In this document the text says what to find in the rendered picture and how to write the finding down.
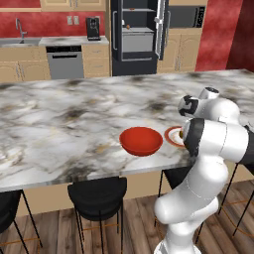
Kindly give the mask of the black coffee machine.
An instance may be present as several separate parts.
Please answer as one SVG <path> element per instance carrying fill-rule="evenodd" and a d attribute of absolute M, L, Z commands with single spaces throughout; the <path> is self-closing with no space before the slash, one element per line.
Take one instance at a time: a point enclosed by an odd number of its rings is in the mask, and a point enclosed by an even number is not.
<path fill-rule="evenodd" d="M 89 41 L 99 41 L 99 19 L 97 17 L 87 17 L 86 18 L 86 30 L 87 39 Z"/>

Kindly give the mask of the grey dishwasher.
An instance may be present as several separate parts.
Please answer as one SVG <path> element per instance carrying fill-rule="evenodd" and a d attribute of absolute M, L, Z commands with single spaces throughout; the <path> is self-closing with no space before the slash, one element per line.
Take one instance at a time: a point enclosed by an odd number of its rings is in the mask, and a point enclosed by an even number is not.
<path fill-rule="evenodd" d="M 52 79 L 84 78 L 81 46 L 47 46 Z"/>

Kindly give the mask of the beige base cupboards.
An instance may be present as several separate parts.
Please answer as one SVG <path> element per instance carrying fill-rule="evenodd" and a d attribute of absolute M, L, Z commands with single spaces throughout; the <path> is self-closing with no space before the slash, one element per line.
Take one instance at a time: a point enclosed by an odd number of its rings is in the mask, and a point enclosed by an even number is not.
<path fill-rule="evenodd" d="M 109 75 L 108 45 L 46 47 L 13 44 L 0 47 L 0 82 Z"/>

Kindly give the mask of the beige tall cupboard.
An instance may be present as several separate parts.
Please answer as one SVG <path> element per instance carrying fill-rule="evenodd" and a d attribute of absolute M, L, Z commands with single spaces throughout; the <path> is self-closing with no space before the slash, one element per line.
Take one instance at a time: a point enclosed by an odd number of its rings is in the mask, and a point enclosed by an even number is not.
<path fill-rule="evenodd" d="M 208 0 L 169 0 L 170 7 L 203 6 Z M 158 61 L 157 73 L 194 71 L 202 28 L 170 28 L 164 58 Z"/>

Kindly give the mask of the black fridge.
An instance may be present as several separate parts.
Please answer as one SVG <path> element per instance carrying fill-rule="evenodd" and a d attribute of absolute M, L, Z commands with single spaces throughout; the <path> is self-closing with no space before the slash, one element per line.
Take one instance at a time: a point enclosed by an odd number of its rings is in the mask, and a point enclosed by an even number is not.
<path fill-rule="evenodd" d="M 112 75 L 155 74 L 169 32 L 169 0 L 111 0 Z"/>

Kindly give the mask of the beige wall cupboards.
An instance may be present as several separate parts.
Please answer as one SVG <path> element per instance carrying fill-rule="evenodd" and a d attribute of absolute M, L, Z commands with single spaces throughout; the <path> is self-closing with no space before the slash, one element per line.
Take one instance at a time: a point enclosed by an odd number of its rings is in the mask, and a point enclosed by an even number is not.
<path fill-rule="evenodd" d="M 46 12 L 61 11 L 104 11 L 106 0 L 40 0 Z"/>

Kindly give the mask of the black microwave oven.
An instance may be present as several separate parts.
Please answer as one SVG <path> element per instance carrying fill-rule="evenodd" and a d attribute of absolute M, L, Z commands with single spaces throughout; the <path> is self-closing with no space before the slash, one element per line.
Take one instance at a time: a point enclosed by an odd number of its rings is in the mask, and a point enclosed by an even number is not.
<path fill-rule="evenodd" d="M 180 28 L 201 28 L 205 13 L 204 6 L 170 6 L 171 13 L 170 27 Z"/>

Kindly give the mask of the white plate with red rim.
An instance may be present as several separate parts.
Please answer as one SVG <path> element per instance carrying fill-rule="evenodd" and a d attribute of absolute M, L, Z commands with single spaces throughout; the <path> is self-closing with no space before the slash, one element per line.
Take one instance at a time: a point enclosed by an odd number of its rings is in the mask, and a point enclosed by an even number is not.
<path fill-rule="evenodd" d="M 165 139 L 173 146 L 183 148 L 185 146 L 183 138 L 181 137 L 182 127 L 173 126 L 165 131 Z"/>

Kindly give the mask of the red bowl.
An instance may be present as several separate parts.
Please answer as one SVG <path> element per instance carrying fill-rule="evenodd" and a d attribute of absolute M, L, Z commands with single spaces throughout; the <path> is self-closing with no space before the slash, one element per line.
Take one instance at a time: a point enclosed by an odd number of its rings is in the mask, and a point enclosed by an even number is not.
<path fill-rule="evenodd" d="M 126 152 L 138 157 L 153 155 L 163 144 L 161 134 L 148 127 L 126 129 L 120 134 L 119 141 Z"/>

